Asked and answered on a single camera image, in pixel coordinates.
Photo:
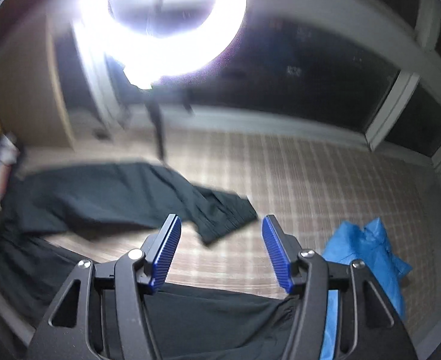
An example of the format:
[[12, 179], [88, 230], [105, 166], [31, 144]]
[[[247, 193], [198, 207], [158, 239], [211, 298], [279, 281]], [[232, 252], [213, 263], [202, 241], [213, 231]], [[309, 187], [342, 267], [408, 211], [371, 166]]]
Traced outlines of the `blue shiny shirt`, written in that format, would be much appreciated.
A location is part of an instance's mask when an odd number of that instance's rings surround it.
[[342, 223], [323, 258], [334, 288], [328, 295], [321, 358], [416, 359], [400, 291], [400, 279], [412, 268], [392, 253], [381, 219], [364, 228]]

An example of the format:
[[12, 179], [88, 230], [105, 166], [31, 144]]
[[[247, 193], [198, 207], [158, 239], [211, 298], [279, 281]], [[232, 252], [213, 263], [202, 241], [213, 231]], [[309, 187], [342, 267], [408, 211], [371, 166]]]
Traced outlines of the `dark grey trousers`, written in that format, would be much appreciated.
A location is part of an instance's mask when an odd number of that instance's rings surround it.
[[[171, 214], [193, 223], [205, 245], [257, 218], [248, 199], [148, 163], [70, 166], [14, 180], [0, 215], [0, 291], [38, 325], [80, 260], [46, 235], [159, 228]], [[166, 284], [146, 308], [164, 359], [279, 359], [296, 303]]]

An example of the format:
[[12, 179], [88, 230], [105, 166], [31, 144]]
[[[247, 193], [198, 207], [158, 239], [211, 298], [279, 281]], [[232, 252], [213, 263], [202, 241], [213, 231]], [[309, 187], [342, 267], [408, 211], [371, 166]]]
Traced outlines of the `white blue striped garment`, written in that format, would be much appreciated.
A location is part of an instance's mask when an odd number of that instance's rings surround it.
[[17, 138], [12, 133], [0, 137], [0, 210], [1, 201], [7, 190], [9, 176], [16, 165], [20, 150], [16, 145]]

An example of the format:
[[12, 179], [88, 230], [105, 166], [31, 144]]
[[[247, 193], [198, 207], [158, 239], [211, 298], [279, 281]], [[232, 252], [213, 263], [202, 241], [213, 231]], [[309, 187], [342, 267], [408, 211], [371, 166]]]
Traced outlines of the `black light tripod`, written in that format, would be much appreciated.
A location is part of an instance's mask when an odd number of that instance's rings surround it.
[[133, 106], [143, 105], [148, 118], [154, 126], [154, 136], [157, 144], [157, 156], [160, 161], [165, 161], [165, 134], [164, 120], [161, 111], [162, 104], [180, 104], [188, 113], [192, 113], [192, 91], [188, 86], [178, 88], [171, 80], [155, 83], [150, 77], [138, 77], [133, 67], [124, 67], [125, 76], [123, 94], [120, 103], [127, 115], [131, 114]]

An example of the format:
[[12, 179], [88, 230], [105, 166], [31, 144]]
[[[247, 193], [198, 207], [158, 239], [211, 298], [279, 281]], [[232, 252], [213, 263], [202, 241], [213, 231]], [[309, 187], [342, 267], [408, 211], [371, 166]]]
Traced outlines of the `plaid pink table cloth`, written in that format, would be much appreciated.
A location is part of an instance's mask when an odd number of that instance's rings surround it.
[[[29, 149], [20, 174], [89, 163], [138, 160], [159, 164], [152, 134], [139, 135], [138, 140], [135, 135], [131, 141], [119, 139], [117, 145], [85, 139], [75, 151]], [[413, 267], [402, 282], [409, 332], [412, 337], [423, 336], [440, 319], [441, 284], [435, 261], [439, 237], [431, 209], [435, 214], [440, 208], [441, 217], [441, 180], [428, 167], [279, 135], [170, 129], [166, 149], [168, 166], [192, 184], [247, 197], [260, 218], [275, 214], [285, 232], [318, 253], [341, 222], [362, 227], [380, 217], [394, 253]], [[47, 239], [104, 262], [140, 246], [153, 232], [102, 233], [68, 233]], [[184, 224], [168, 281], [285, 296], [262, 242], [260, 222], [210, 247], [202, 245], [193, 224]]]

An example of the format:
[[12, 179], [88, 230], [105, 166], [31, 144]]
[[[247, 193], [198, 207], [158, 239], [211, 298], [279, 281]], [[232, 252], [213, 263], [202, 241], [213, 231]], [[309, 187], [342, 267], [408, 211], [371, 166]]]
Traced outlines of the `light wooden board panel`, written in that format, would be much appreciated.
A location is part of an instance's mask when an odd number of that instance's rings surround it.
[[27, 146], [73, 146], [54, 38], [44, 13], [19, 24], [0, 48], [0, 123]]

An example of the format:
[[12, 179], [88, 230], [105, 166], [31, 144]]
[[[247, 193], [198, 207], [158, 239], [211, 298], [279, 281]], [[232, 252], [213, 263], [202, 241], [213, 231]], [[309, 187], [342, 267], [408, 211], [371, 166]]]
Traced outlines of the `white window frame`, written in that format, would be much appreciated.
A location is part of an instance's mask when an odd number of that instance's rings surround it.
[[[188, 86], [202, 124], [304, 130], [399, 155], [441, 173], [441, 0], [247, 0], [236, 38], [205, 68], [171, 80]], [[94, 61], [98, 98], [120, 96], [123, 67]]]

